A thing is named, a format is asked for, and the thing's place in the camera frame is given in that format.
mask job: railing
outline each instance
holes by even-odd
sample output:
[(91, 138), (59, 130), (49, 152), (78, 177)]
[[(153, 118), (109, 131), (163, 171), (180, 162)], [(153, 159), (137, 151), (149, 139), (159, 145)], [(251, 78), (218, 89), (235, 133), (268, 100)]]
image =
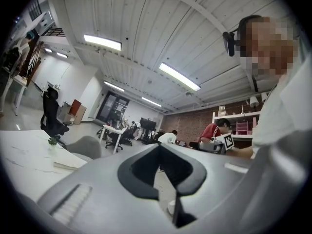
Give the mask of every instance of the railing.
[(64, 31), (61, 28), (48, 29), (42, 37), (65, 37)]
[(42, 14), (38, 0), (32, 3), (29, 6), (28, 10), (29, 10), (29, 15), (32, 21)]

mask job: white table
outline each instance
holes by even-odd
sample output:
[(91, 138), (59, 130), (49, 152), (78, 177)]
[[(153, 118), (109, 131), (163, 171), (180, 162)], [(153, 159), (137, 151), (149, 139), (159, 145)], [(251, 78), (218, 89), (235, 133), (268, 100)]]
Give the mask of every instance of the white table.
[(12, 82), (15, 81), (17, 82), (19, 85), (21, 85), (21, 89), (19, 91), (19, 95), (17, 96), (17, 98), (15, 99), (15, 103), (14, 103), (14, 113), (15, 115), (17, 116), (18, 115), (18, 112), (19, 112), (19, 107), (20, 107), (20, 100), (23, 96), (23, 93), (24, 93), (24, 90), (25, 90), (25, 87), (27, 85), (27, 82), (25, 80), (23, 80), (23, 78), (20, 76), (20, 75), (17, 75), (15, 76), (13, 79), (12, 78), (9, 78), (8, 79), (8, 82), (5, 86), (5, 89), (3, 91), (3, 95), (1, 96), (1, 105), (0, 105), (0, 113), (3, 113), (3, 110), (4, 110), (4, 103), (5, 103), (5, 97), (6, 97), (6, 94), (8, 93), (9, 91), (9, 88), (12, 84)]
[(86, 164), (60, 145), (51, 146), (48, 139), (43, 130), (0, 131), (1, 158), (11, 182), (35, 202), (74, 171), (56, 167), (56, 159), (74, 162), (77, 167)]
[(118, 143), (119, 143), (120, 137), (121, 137), (121, 135), (126, 131), (127, 128), (125, 127), (124, 129), (119, 130), (119, 129), (116, 129), (116, 128), (114, 128), (114, 127), (108, 126), (108, 125), (103, 125), (103, 131), (102, 131), (101, 136), (100, 136), (100, 138), (99, 138), (99, 143), (100, 143), (100, 144), (101, 144), (101, 141), (102, 141), (102, 139), (103, 139), (103, 135), (104, 135), (105, 129), (107, 129), (107, 130), (110, 131), (110, 132), (119, 134), (118, 139), (117, 139), (117, 142), (116, 142), (116, 146), (115, 146), (114, 152), (113, 152), (113, 154), (115, 154), (116, 151), (117, 151), (117, 147), (118, 147)]

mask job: small green plant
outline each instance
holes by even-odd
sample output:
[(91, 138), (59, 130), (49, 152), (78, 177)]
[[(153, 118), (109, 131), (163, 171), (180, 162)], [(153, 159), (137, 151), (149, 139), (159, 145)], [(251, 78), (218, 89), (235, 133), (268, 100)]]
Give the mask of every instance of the small green plant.
[(49, 138), (48, 142), (51, 146), (55, 146), (58, 143), (57, 139), (54, 137)]

